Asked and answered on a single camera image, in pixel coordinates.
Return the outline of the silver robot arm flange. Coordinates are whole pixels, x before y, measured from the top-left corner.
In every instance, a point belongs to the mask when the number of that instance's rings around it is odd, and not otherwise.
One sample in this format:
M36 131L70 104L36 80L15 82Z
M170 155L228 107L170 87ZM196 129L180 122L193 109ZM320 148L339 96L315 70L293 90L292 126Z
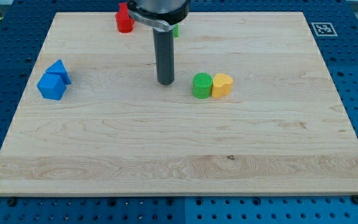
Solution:
M190 8L189 0L130 0L129 16L159 32L168 32L183 21Z

